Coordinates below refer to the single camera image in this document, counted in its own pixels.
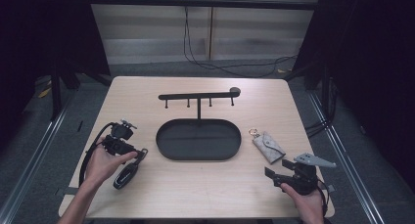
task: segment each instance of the small pouch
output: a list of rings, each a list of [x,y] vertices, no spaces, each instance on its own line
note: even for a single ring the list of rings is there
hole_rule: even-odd
[[[267,132],[263,135],[255,133],[253,142],[271,164],[286,154]]]

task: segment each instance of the wall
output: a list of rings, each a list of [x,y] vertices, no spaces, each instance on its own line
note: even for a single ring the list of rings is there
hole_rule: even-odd
[[[183,7],[92,8],[110,65],[186,60]],[[189,8],[192,52],[197,60],[292,56],[299,51],[311,16],[309,11]]]

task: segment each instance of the wooden table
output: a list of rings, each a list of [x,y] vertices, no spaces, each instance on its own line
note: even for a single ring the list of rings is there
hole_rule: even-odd
[[[160,94],[227,92],[241,89],[234,99],[202,100],[202,118],[222,118],[233,122],[241,131],[239,152],[225,161],[176,161],[165,158],[158,150],[156,134],[167,121],[175,118],[196,118],[196,100],[187,108],[186,100],[159,100]],[[115,177],[107,180],[92,202],[89,218],[279,218],[296,217],[292,200],[275,188],[264,175],[264,166],[279,174],[292,176],[281,160],[270,165],[254,146],[251,128],[267,131],[293,158],[312,149],[306,137],[296,104],[288,84],[275,79],[185,78],[185,77],[117,77],[95,122],[85,150],[104,125],[127,119],[138,129],[127,141],[136,149],[147,148],[147,157],[140,163],[137,175],[121,190],[113,187]],[[80,164],[70,181],[77,187]],[[66,195],[60,215],[73,196]],[[329,203],[326,216],[334,208]]]

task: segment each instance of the human arm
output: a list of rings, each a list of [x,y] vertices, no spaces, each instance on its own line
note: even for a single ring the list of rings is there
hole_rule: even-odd
[[[102,145],[98,145],[86,167],[84,182],[58,223],[82,223],[95,194],[104,181],[111,177],[121,164],[134,157],[137,157],[136,152],[117,157],[112,156],[105,151]]]
[[[300,219],[305,224],[323,224],[323,208],[322,198],[317,190],[312,193],[302,196],[296,192],[290,185],[283,183],[281,189],[293,199],[296,208],[299,211]]]

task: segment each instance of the human hand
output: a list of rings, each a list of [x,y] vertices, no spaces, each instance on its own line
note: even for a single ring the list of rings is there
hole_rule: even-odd
[[[103,138],[98,140],[98,146],[94,150],[85,172],[85,182],[92,182],[97,186],[101,186],[105,180],[110,178],[121,164],[137,157],[137,152],[130,152],[122,156],[110,155],[101,144],[102,141]]]
[[[302,196],[290,185],[283,183],[281,189],[293,199],[299,211],[300,219],[305,224],[323,224],[323,200],[320,193],[314,190],[312,193]]]

